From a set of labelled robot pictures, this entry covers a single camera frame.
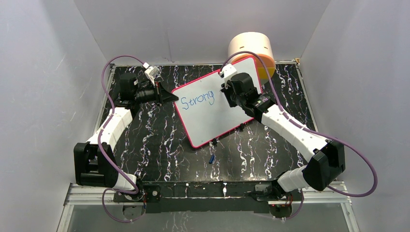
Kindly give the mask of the pink-framed whiteboard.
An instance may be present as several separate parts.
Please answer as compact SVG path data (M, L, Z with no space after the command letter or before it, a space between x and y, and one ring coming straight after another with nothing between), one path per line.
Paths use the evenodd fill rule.
M178 97L176 111L194 148L252 120L240 107L229 106L222 84L223 78L214 71L172 90Z

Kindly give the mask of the blue marker cap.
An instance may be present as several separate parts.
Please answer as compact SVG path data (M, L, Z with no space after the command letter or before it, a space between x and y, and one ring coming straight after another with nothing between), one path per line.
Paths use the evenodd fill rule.
M209 160L209 164L213 164L213 162L214 162L214 160L215 160L215 155L212 155L211 157L210 157L210 160Z

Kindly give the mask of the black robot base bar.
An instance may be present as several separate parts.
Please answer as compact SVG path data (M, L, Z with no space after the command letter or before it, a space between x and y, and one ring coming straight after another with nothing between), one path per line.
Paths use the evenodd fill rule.
M273 181L142 183L149 213L240 212L289 216L297 191L284 192Z

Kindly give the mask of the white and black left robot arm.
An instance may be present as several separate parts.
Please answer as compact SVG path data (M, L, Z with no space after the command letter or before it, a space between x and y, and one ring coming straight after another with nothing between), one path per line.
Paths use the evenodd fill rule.
M179 98L158 81L139 83L134 73L122 74L118 84L120 99L113 103L106 120L93 136L84 143L77 143L73 149L75 180L81 186L121 190L132 201L139 201L145 189L138 184L137 176L118 167L114 148L141 104L153 102L162 106Z

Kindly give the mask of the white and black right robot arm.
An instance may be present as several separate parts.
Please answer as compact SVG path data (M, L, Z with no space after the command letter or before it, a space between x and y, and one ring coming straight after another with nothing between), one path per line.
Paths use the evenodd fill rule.
M259 93L247 73L233 75L221 85L230 107L239 106L247 116L274 130L307 161L307 165L281 173L272 182L273 196L285 200L295 189L324 190L345 171L344 145L306 131L293 124L271 94Z

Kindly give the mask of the black whiteboard stand clip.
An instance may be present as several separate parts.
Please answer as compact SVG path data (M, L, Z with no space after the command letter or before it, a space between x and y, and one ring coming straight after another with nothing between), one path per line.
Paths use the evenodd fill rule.
M242 131L244 130L245 126L246 126L245 124L241 123L241 124L237 127L238 131L239 131L239 132L242 132Z
M211 146L217 146L218 140L217 140L216 138L214 138L214 139L212 139L212 140L209 142L209 144L210 144Z

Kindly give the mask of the cream and orange cylinder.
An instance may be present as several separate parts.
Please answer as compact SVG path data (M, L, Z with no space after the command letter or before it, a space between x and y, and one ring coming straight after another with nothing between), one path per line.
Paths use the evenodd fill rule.
M270 78L274 75L276 71L276 64L273 56L273 51L269 38L259 32L243 32L235 37L229 43L228 46L228 57L229 62L237 62L249 54L239 54L233 56L234 53L240 51L250 51L257 54L264 64L266 65Z

